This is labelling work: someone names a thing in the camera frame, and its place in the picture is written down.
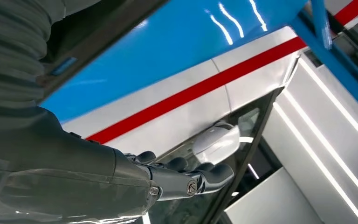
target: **glossy surface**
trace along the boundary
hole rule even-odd
[[[220,70],[230,68],[293,37],[295,37],[295,34],[290,28],[280,29],[73,119],[65,123],[63,128],[68,132],[75,132],[83,137],[88,137],[179,91],[216,75]],[[234,111],[282,86],[288,79],[286,70],[290,66],[293,56],[277,60],[216,90],[221,92],[222,96],[217,97],[215,94],[208,93],[204,97],[200,97],[205,99],[201,100],[202,103],[188,103],[176,109],[181,111],[180,113],[171,111],[148,122],[148,124],[145,124],[145,126],[148,126],[144,130],[145,133],[158,133],[158,136],[160,136],[160,140],[153,141],[153,144],[149,142],[150,150],[159,151],[158,153],[162,150],[161,153],[163,153],[186,140],[183,137],[190,137],[198,133],[195,131],[201,131],[211,126],[217,119],[230,111]],[[143,139],[142,133],[135,135]],[[128,139],[128,136],[134,137],[135,135],[127,133],[118,139]],[[127,141],[120,141],[124,143],[123,145],[115,145],[115,142],[117,141],[113,140],[112,144],[109,145],[130,153],[134,153],[128,151],[131,148],[142,150],[142,146],[129,144]]]
[[[42,106],[66,122],[281,28],[305,2],[172,0]]]

